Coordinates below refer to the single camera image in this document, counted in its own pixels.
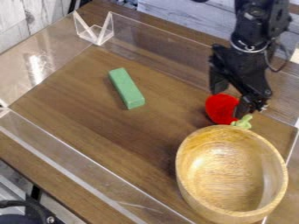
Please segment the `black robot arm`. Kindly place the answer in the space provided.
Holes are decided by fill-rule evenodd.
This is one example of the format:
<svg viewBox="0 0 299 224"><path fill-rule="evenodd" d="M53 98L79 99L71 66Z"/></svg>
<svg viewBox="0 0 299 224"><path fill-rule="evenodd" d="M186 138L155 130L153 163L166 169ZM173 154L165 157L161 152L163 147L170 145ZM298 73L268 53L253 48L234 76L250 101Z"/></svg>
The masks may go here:
<svg viewBox="0 0 299 224"><path fill-rule="evenodd" d="M289 0L236 0L237 23L230 46L216 44L210 56L210 91L218 94L234 87L240 103L233 115L244 117L268 108L273 90L266 72L281 70L272 66L284 32L293 17Z"/></svg>

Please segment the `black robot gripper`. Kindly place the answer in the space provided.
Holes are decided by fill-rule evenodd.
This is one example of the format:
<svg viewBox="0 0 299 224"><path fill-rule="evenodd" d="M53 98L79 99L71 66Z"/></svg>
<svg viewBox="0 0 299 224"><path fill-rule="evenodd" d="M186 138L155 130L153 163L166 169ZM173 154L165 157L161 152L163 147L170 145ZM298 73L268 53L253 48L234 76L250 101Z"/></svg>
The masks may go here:
<svg viewBox="0 0 299 224"><path fill-rule="evenodd" d="M268 99L273 90L268 83L268 63L264 53L246 53L234 47L216 44L210 56L210 91L220 94L233 85L241 92L234 116L245 115L268 109Z"/></svg>

